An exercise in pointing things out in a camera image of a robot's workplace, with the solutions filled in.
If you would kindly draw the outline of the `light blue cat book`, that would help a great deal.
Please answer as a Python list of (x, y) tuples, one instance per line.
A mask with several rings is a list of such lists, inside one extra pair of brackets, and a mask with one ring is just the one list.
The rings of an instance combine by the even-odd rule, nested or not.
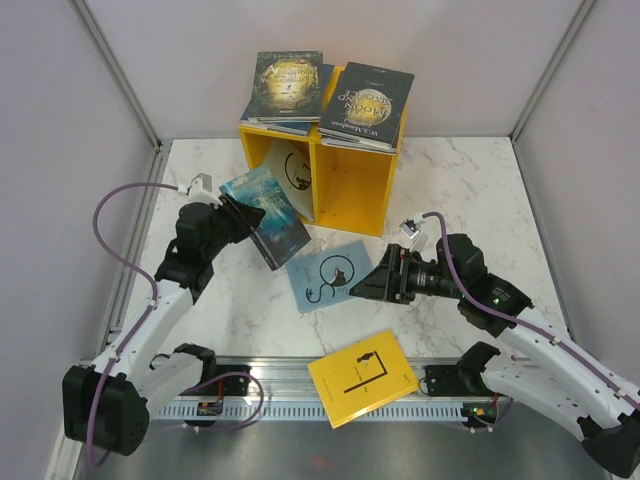
[(349, 290), (373, 269), (361, 240), (302, 256), (286, 267), (301, 314), (349, 300)]

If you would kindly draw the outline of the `green forest cover book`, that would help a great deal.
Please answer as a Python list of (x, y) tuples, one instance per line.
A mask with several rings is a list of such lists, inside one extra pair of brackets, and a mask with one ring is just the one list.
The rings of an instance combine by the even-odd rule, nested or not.
[(260, 51), (247, 106), (247, 120), (313, 122), (320, 118), (323, 52)]

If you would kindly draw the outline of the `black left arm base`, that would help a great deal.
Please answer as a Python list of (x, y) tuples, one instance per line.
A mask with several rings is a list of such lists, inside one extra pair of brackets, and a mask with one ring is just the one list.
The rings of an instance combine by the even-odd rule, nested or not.
[(164, 358), (169, 361), (179, 354), (188, 355), (189, 359), (194, 358), (198, 370), (197, 381), (183, 390), (181, 395), (224, 398), (226, 396), (246, 396), (248, 394), (250, 380), (246, 375), (251, 372), (251, 368), (248, 365), (226, 361), (219, 363), (218, 357), (212, 349), (193, 343), (183, 343), (170, 354), (156, 354), (149, 367), (151, 370), (156, 370), (164, 365), (164, 362), (159, 362), (158, 358)]

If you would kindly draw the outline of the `pale grey-green circle book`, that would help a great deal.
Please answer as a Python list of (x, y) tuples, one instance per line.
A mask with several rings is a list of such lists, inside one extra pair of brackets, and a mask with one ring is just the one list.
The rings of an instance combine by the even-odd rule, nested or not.
[(276, 178), (297, 212), (307, 221), (314, 222), (310, 161), (292, 142), (273, 139), (263, 164)]

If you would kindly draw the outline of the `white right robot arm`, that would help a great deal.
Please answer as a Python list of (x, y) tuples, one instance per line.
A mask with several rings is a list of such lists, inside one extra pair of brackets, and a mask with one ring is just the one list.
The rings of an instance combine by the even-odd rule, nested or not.
[(474, 344), (458, 360), (458, 385), (487, 389), (527, 405), (571, 433), (600, 467), (631, 477), (639, 466), (639, 387), (605, 367), (546, 320), (532, 300), (488, 272), (482, 251), (465, 234), (436, 244), (437, 257), (390, 244), (380, 263), (349, 293), (409, 304), (418, 295), (454, 299), (474, 327), (524, 354), (520, 366), (497, 348)]

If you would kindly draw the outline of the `black Moon and Sixpence book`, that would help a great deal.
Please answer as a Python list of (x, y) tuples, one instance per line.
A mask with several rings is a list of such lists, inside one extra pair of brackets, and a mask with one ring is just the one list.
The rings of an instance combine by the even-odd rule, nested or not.
[(318, 123), (321, 143), (394, 155), (414, 78), (412, 73), (347, 63)]

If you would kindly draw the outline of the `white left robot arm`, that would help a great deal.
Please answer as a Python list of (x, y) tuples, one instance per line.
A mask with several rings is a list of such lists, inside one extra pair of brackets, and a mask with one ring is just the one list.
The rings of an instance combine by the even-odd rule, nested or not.
[(178, 213), (174, 238), (154, 275), (137, 317), (86, 366), (62, 380), (64, 433), (95, 452), (132, 454), (149, 423), (186, 393), (211, 393), (222, 374), (215, 352), (194, 343), (177, 346), (158, 367), (151, 364), (171, 331), (193, 309), (214, 275), (213, 261), (230, 244), (253, 236), (266, 213), (227, 194), (214, 202), (189, 202)]

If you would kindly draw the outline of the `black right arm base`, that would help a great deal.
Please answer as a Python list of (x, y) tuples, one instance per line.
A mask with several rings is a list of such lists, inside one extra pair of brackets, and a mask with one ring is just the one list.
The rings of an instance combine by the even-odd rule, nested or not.
[(508, 398), (491, 390), (481, 377), (489, 361), (500, 356), (498, 348), (477, 342), (457, 359), (427, 359), (420, 367), (419, 390), (431, 398)]

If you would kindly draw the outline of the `yellow file folder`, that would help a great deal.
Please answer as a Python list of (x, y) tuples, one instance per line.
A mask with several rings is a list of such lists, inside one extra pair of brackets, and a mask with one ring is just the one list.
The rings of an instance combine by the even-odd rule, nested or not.
[(419, 389), (389, 330), (311, 362), (308, 371), (333, 429)]

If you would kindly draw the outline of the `teal ocean cover book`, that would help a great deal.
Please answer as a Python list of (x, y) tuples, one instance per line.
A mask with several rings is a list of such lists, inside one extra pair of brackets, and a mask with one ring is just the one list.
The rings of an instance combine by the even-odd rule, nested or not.
[(267, 167), (250, 170), (221, 185), (219, 190), (243, 205), (265, 212), (251, 238), (272, 271), (285, 265), (311, 241), (309, 232)]

